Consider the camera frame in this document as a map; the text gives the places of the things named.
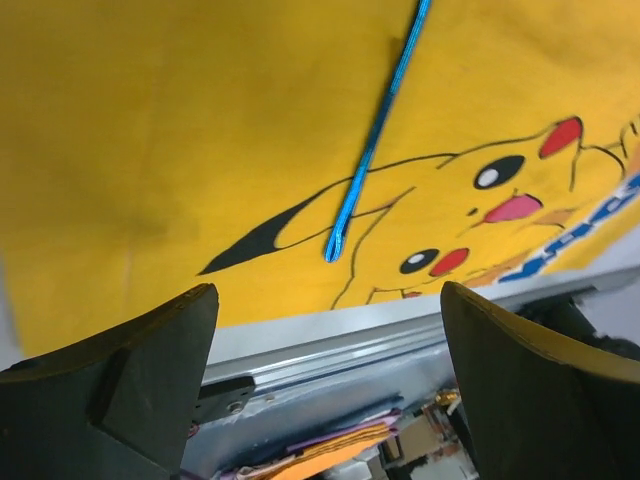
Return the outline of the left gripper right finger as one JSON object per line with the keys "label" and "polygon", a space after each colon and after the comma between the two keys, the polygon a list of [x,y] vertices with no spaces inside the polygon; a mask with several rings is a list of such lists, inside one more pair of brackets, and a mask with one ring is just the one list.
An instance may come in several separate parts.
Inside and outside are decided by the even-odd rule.
{"label": "left gripper right finger", "polygon": [[481,478],[638,478],[636,343],[573,302],[512,313],[448,281],[440,305]]}

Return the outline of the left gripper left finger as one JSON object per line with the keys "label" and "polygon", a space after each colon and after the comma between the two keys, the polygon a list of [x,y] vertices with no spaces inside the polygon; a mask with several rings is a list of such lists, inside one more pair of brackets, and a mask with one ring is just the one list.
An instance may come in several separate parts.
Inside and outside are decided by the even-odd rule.
{"label": "left gripper left finger", "polygon": [[4,479],[173,479],[215,332],[200,284],[1,373]]}

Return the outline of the yellow Pikachu cloth placemat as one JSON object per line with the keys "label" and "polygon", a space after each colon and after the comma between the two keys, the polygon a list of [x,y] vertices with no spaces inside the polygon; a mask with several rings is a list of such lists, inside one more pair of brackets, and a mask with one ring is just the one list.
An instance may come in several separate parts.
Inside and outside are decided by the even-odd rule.
{"label": "yellow Pikachu cloth placemat", "polygon": [[41,355],[200,282],[224,327],[575,270],[639,221],[639,5],[5,1],[1,268]]}

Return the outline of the blue metal fork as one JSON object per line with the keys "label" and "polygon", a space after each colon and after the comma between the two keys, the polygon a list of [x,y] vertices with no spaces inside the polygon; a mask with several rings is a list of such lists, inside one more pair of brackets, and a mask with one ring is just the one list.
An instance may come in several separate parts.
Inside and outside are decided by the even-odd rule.
{"label": "blue metal fork", "polygon": [[350,181],[343,202],[337,212],[337,216],[326,242],[323,257],[327,263],[336,262],[344,251],[351,218],[355,214],[371,162],[374,158],[383,129],[392,110],[395,98],[408,70],[408,66],[412,59],[419,37],[426,23],[426,18],[430,11],[431,4],[432,2],[430,0],[420,0],[417,2],[415,14],[406,39],[404,40],[401,53],[394,65],[387,82],[386,89],[384,90],[379,102],[379,106],[364,143],[357,168]]}

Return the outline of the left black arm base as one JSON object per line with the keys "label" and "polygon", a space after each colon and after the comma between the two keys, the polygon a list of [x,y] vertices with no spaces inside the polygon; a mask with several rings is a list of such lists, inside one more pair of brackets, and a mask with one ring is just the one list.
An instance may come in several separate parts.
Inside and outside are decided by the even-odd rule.
{"label": "left black arm base", "polygon": [[251,399],[256,384],[250,375],[226,379],[200,388],[192,425],[201,426],[240,413]]}

